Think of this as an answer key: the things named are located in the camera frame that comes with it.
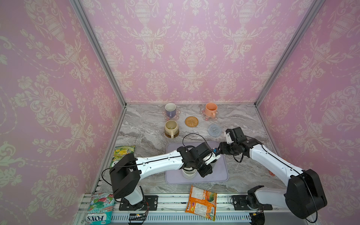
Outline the peach pink mug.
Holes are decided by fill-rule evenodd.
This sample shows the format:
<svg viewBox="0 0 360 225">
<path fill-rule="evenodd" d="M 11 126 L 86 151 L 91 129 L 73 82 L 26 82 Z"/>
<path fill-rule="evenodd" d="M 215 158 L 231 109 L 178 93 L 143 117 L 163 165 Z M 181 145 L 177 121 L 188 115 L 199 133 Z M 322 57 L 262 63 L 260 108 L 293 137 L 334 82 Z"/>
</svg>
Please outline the peach pink mug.
<svg viewBox="0 0 360 225">
<path fill-rule="evenodd" d="M 205 116 L 208 118 L 216 118 L 218 106 L 215 103 L 207 103 L 205 106 Z"/>
</svg>

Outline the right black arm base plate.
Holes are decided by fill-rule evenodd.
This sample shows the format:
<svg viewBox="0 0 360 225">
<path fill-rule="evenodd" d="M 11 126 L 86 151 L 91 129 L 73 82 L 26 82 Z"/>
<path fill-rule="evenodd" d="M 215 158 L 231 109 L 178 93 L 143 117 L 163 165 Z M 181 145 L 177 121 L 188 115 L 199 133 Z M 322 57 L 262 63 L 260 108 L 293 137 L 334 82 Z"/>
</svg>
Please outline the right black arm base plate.
<svg viewBox="0 0 360 225">
<path fill-rule="evenodd" d="M 252 195 L 233 195 L 230 203 L 234 206 L 236 211 L 271 211 L 273 210 L 270 204 L 261 204 Z"/>
</svg>

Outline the cream yellow mug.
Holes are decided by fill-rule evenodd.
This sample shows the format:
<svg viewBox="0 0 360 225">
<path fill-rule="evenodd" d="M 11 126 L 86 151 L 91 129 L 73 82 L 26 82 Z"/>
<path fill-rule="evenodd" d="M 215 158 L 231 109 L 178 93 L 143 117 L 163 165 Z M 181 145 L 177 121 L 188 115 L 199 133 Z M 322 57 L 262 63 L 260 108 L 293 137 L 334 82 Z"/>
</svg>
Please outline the cream yellow mug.
<svg viewBox="0 0 360 225">
<path fill-rule="evenodd" d="M 166 122 L 164 131 L 170 134 L 172 137 L 173 135 L 179 130 L 178 123 L 174 120 L 169 120 Z"/>
</svg>

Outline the woven rattan round coaster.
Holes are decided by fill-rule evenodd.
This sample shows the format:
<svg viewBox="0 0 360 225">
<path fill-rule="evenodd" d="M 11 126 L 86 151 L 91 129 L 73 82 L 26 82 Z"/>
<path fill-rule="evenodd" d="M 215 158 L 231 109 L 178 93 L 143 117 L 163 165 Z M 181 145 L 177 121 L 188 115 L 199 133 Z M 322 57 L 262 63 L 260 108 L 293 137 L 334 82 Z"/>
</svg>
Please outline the woven rattan round coaster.
<svg viewBox="0 0 360 225">
<path fill-rule="evenodd" d="M 190 128 L 195 128 L 198 126 L 198 124 L 199 124 L 199 120 L 195 116 L 189 116 L 185 119 L 185 125 Z"/>
</svg>

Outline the lavender mug white inside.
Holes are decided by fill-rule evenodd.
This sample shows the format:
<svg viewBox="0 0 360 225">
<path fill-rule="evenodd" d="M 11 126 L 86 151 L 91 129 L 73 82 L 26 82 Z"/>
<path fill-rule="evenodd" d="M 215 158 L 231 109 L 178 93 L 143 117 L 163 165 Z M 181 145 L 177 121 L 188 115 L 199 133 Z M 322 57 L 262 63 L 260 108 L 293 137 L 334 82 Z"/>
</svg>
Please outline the lavender mug white inside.
<svg viewBox="0 0 360 225">
<path fill-rule="evenodd" d="M 165 111 L 168 118 L 173 118 L 177 113 L 177 106 L 174 103 L 168 103 L 165 105 Z"/>
</svg>

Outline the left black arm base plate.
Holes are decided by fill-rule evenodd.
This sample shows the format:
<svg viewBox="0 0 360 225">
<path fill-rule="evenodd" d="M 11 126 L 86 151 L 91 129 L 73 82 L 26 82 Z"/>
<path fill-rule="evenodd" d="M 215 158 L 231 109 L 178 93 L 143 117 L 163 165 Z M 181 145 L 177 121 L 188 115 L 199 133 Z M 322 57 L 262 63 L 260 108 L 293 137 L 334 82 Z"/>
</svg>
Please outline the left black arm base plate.
<svg viewBox="0 0 360 225">
<path fill-rule="evenodd" d="M 156 211 L 158 208 L 158 195 L 145 195 L 144 200 L 136 205 L 131 205 L 127 199 L 122 199 L 119 211 Z"/>
</svg>

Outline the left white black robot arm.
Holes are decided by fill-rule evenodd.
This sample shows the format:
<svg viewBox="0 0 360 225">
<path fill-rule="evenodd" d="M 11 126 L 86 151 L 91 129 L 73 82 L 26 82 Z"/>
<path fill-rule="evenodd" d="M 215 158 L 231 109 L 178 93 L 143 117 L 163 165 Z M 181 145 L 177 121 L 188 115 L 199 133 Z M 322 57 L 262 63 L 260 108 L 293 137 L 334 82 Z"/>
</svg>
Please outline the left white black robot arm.
<svg viewBox="0 0 360 225">
<path fill-rule="evenodd" d="M 139 181 L 170 170 L 194 169 L 201 177 L 212 173 L 211 163 L 220 158 L 221 151 L 203 142 L 199 146 L 181 146 L 177 150 L 154 157 L 125 155 L 109 170 L 113 197 L 126 199 L 129 205 L 140 208 L 145 203 Z"/>
</svg>

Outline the pink flower silicone coaster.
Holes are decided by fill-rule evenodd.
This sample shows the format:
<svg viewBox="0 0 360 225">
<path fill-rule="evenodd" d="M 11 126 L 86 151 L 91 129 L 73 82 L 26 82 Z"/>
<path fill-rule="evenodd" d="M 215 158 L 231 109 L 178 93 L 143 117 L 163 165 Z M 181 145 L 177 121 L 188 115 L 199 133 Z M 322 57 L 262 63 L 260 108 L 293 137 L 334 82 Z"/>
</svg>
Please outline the pink flower silicone coaster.
<svg viewBox="0 0 360 225">
<path fill-rule="evenodd" d="M 169 120 L 177 121 L 180 118 L 180 114 L 181 114 L 181 111 L 178 110 L 177 108 L 172 111 L 164 110 L 162 112 L 162 115 L 166 121 L 169 121 Z"/>
</svg>

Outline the blue knitted round coaster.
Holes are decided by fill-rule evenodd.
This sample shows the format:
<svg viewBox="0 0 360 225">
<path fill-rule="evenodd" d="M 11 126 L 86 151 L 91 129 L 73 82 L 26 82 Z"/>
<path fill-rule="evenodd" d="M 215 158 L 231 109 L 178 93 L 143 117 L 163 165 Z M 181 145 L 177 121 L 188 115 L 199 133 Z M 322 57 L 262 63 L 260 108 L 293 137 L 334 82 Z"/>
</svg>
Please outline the blue knitted round coaster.
<svg viewBox="0 0 360 225">
<path fill-rule="evenodd" d="M 211 124 L 210 126 L 208 126 L 207 131 L 212 137 L 219 137 L 222 135 L 221 127 L 216 124 Z"/>
</svg>

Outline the brown round wooden coaster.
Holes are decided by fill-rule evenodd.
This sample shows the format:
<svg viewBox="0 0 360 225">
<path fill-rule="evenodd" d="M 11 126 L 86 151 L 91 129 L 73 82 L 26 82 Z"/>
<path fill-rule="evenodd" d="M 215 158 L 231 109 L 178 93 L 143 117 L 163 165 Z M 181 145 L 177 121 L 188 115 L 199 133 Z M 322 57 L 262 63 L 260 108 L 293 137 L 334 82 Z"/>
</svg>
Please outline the brown round wooden coaster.
<svg viewBox="0 0 360 225">
<path fill-rule="evenodd" d="M 170 134 L 168 134 L 166 131 L 165 131 L 164 133 L 165 133 L 165 136 L 166 136 L 167 138 L 174 139 L 174 138 L 176 138 L 176 137 L 179 135 L 180 131 L 178 130 L 178 131 L 173 135 L 173 137 L 172 137 Z"/>
</svg>

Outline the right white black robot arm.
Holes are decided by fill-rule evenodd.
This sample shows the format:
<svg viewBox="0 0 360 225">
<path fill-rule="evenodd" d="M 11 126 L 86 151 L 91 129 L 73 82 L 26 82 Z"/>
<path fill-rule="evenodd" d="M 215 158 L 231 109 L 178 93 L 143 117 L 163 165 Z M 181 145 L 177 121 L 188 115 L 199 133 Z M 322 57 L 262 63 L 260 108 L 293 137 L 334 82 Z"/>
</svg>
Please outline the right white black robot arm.
<svg viewBox="0 0 360 225">
<path fill-rule="evenodd" d="M 257 139 L 241 143 L 221 142 L 221 154 L 247 156 L 277 176 L 285 189 L 259 185 L 247 192 L 247 203 L 252 209 L 263 205 L 287 208 L 296 217 L 306 219 L 327 206 L 328 202 L 319 175 L 312 169 L 303 170 L 271 152 Z"/>
</svg>

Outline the grey green mug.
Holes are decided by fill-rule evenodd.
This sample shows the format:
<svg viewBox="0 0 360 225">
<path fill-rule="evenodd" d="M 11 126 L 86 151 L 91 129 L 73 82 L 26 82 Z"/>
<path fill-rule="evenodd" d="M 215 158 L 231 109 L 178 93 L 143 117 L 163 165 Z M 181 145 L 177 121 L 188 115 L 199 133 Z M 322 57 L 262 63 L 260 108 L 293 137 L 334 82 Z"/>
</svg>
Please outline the grey green mug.
<svg viewBox="0 0 360 225">
<path fill-rule="evenodd" d="M 218 160 L 214 160 L 213 162 L 211 162 L 211 166 L 212 166 L 213 168 L 215 168 L 215 166 L 217 165 L 217 162 L 218 162 Z"/>
</svg>

